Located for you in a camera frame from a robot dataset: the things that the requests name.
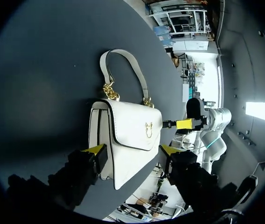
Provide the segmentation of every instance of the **handbag flap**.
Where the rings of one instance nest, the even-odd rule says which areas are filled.
[[[104,101],[112,115],[115,142],[126,147],[151,150],[162,128],[161,112],[139,104]]]

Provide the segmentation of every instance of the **white shelf unit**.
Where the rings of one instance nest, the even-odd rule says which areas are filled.
[[[153,17],[159,26],[172,27],[172,35],[175,34],[206,34],[205,9],[179,9],[164,11],[149,15]]]

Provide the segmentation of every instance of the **gold logo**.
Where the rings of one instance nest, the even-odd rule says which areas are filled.
[[[148,138],[152,137],[152,126],[152,122],[149,125],[146,123],[146,135]]]

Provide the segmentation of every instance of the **dark gray table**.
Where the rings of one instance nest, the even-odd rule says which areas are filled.
[[[0,181],[17,174],[47,182],[67,155],[87,147],[89,99],[102,97],[99,57],[124,48],[138,59],[163,119],[180,119],[181,81],[161,42],[122,0],[28,0],[0,33]],[[140,85],[121,56],[109,59],[122,101]],[[162,130],[169,144],[175,129]],[[120,190],[98,181],[77,212],[104,218],[145,180],[157,159]]]

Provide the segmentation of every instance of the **white cabinet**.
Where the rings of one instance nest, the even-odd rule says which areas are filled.
[[[209,41],[185,41],[186,50],[207,50]]]
[[[208,50],[209,41],[177,40],[173,44],[173,51]]]

